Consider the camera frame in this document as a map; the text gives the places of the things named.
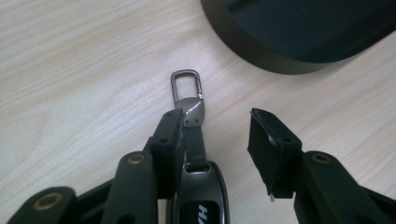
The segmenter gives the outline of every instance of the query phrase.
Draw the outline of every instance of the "black plastic base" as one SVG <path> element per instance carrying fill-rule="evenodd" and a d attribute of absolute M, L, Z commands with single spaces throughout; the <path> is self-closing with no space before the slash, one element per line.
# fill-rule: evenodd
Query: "black plastic base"
<path fill-rule="evenodd" d="M 202 0 L 202 5 L 230 49 L 280 74 L 319 70 L 396 29 L 395 0 Z"/>

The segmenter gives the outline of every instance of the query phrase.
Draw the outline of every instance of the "metal screw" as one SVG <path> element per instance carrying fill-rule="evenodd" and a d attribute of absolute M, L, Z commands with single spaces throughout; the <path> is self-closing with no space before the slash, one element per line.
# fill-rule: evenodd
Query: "metal screw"
<path fill-rule="evenodd" d="M 314 154 L 312 156 L 312 159 L 316 162 L 324 163 L 324 164 L 329 164 L 332 160 L 324 155 L 324 154 Z"/>
<path fill-rule="evenodd" d="M 134 154 L 130 158 L 128 158 L 128 162 L 131 164 L 138 164 L 146 159 L 143 154 Z"/>
<path fill-rule="evenodd" d="M 50 209 L 62 200 L 61 193 L 49 193 L 35 201 L 33 208 L 37 211 Z"/>

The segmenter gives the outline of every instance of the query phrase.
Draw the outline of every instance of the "wooden table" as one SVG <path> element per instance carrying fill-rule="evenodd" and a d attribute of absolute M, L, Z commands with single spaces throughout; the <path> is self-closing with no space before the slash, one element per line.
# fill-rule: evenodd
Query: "wooden table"
<path fill-rule="evenodd" d="M 170 75 L 185 68 L 201 75 L 207 156 L 223 173 L 232 223 L 297 222 L 292 200 L 271 203 L 248 155 L 252 107 L 276 114 L 304 151 L 334 155 L 361 185 L 396 198 L 395 33 L 284 76 L 229 50 L 198 0 L 0 5 L 0 223 L 42 189 L 79 195 L 112 178 L 174 108 Z"/>

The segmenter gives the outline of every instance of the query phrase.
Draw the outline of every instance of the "car key fob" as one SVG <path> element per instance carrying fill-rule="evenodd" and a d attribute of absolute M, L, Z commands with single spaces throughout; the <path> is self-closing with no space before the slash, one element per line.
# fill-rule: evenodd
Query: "car key fob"
<path fill-rule="evenodd" d="M 180 186 L 172 204 L 173 224 L 230 223 L 227 190 L 219 167 L 209 161 L 204 171 L 182 169 Z"/>

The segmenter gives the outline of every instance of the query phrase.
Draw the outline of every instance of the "silver metal loop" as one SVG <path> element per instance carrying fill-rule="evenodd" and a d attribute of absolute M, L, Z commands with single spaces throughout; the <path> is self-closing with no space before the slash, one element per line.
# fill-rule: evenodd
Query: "silver metal loop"
<path fill-rule="evenodd" d="M 175 102 L 178 101 L 176 79 L 178 77 L 185 77 L 185 76 L 195 77 L 195 86 L 197 89 L 197 97 L 200 99 L 204 99 L 203 95 L 202 95 L 201 79 L 199 77 L 199 74 L 195 70 L 184 69 L 184 70 L 179 70 L 179 71 L 174 72 L 171 76 L 171 85 L 172 85 L 174 101 Z"/>
<path fill-rule="evenodd" d="M 197 90 L 196 97 L 186 97 L 178 99 L 176 79 L 178 77 L 193 76 L 195 77 L 195 85 Z M 172 92 L 175 101 L 175 108 L 182 108 L 186 115 L 184 118 L 184 127 L 199 127 L 205 119 L 204 98 L 201 89 L 201 80 L 198 73 L 194 70 L 186 69 L 176 71 L 171 76 Z"/>

